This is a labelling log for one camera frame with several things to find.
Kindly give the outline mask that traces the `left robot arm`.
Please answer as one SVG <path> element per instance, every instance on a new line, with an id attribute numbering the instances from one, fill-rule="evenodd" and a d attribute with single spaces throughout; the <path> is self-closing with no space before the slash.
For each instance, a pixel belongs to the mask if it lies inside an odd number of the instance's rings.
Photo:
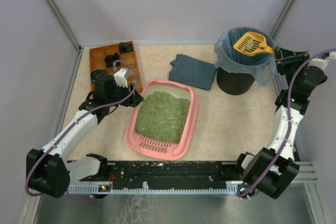
<path id="1" fill-rule="evenodd" d="M 113 75 L 97 74 L 94 90 L 88 93 L 70 123 L 43 148 L 28 152 L 25 180 L 28 195 L 59 198 L 69 185 L 107 170 L 107 160 L 100 155 L 88 154 L 71 163 L 68 159 L 83 138 L 115 109 L 135 108 L 144 100 L 136 90 L 138 81 L 128 83 L 129 76 L 127 68 Z"/>

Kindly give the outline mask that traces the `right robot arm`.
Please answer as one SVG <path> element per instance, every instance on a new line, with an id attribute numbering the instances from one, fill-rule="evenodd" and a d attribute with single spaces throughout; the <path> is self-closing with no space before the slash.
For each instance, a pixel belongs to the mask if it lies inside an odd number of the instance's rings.
<path id="1" fill-rule="evenodd" d="M 299 173 L 293 148 L 297 128 L 305 115 L 312 91 L 327 80 L 324 69 L 333 51 L 310 57 L 308 52 L 276 50 L 276 65 L 286 77 L 288 89 L 281 90 L 275 105 L 276 124 L 270 143 L 256 155 L 245 152 L 237 160 L 242 183 L 237 197 L 251 199 L 259 192 L 277 199 Z"/>

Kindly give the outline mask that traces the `yellow plastic litter scoop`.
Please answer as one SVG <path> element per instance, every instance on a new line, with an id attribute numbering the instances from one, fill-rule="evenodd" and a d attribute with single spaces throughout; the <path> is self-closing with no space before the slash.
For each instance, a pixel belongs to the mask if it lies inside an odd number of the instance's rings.
<path id="1" fill-rule="evenodd" d="M 233 45 L 233 48 L 249 57 L 262 53 L 274 54 L 274 50 L 267 44 L 266 37 L 251 31 L 244 33 Z"/>

